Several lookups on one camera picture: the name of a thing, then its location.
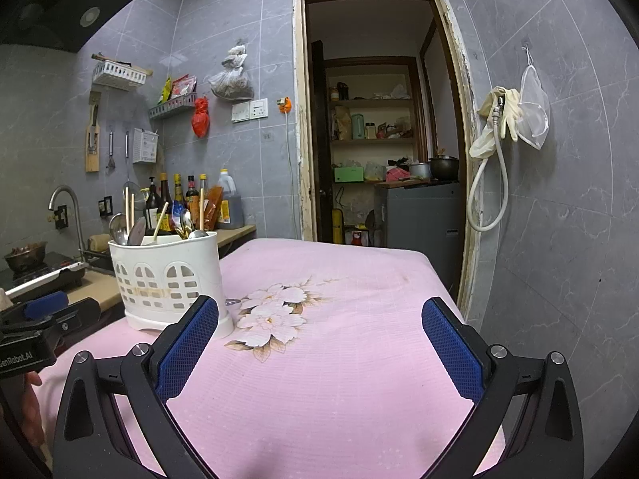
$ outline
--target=faucet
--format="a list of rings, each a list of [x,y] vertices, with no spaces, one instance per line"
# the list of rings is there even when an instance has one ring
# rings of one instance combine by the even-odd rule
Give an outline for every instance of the faucet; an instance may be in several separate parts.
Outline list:
[[[84,235],[82,234],[82,225],[80,224],[80,208],[78,207],[78,197],[75,195],[75,192],[68,185],[60,185],[56,187],[56,190],[53,191],[51,195],[51,199],[49,200],[49,211],[53,211],[56,205],[56,198],[62,192],[67,192],[69,196],[71,196],[71,201],[73,202],[73,213],[75,214],[75,230],[77,231],[78,236],[78,250],[80,251],[80,257],[82,261],[84,261],[84,251],[86,250],[84,247]]]

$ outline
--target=white plastic basket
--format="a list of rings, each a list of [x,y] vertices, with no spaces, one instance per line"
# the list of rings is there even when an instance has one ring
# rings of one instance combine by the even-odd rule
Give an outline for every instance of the white plastic basket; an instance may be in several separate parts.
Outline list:
[[[132,90],[146,82],[146,74],[113,61],[100,61],[93,69],[93,82],[120,90]]]
[[[133,131],[133,163],[155,163],[158,150],[158,135],[146,129]]]
[[[217,233],[206,238],[161,236],[149,245],[121,246],[109,241],[127,322],[133,329],[164,329],[180,320],[200,295],[213,297],[219,320],[213,338],[232,333],[226,311]]]

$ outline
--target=range hood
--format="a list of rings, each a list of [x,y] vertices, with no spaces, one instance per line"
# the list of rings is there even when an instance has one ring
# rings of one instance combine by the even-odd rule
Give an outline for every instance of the range hood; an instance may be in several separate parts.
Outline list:
[[[3,2],[1,43],[79,49],[132,0],[11,0]]]

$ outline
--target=white hose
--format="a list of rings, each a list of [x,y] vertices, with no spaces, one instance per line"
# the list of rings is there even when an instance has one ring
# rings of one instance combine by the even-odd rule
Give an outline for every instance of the white hose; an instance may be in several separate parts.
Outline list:
[[[466,202],[466,217],[468,218],[470,226],[478,232],[488,232],[489,230],[496,227],[496,225],[504,217],[504,212],[506,212],[506,205],[508,205],[508,174],[506,173],[506,162],[504,161],[502,145],[499,143],[499,114],[497,114],[497,116],[493,115],[493,135],[494,145],[497,149],[497,158],[499,158],[499,165],[502,168],[502,181],[504,182],[504,200],[502,201],[502,208],[500,209],[499,214],[497,214],[497,217],[494,219],[493,223],[484,225],[483,227],[475,223],[475,220],[473,219],[472,206],[473,199],[475,198],[475,191],[477,190],[477,184],[479,183],[479,179],[484,173],[484,169],[486,168],[486,164],[488,163],[488,158],[484,158],[484,160],[481,161],[479,171],[477,171],[477,175],[475,176],[473,184],[470,187],[470,194],[468,194],[468,200]]]

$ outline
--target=peeling door frame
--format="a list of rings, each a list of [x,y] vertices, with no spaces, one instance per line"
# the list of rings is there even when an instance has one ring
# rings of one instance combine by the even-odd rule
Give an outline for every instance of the peeling door frame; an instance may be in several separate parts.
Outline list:
[[[479,133],[479,123],[473,106],[470,68],[464,43],[461,39],[461,31],[459,30],[451,5],[448,0],[434,0],[434,2],[435,9],[437,9],[442,20],[444,38],[452,55],[452,64],[458,84],[465,142],[465,147],[460,153],[460,157],[466,157],[466,196],[468,196],[476,165],[468,154],[468,147],[472,141],[477,138]],[[293,76],[295,78],[297,161],[300,178],[300,222],[302,239],[306,241],[317,241],[315,185],[312,177],[314,167],[310,118],[309,52],[307,45],[305,2],[304,0],[293,0]],[[479,193],[479,196],[481,196],[480,200],[474,200],[475,216],[478,216],[478,212],[483,208],[483,192]],[[470,304],[475,273],[477,271],[480,240],[478,233],[470,228],[469,225],[466,226],[465,230],[459,296],[457,300],[457,306],[464,317]]]

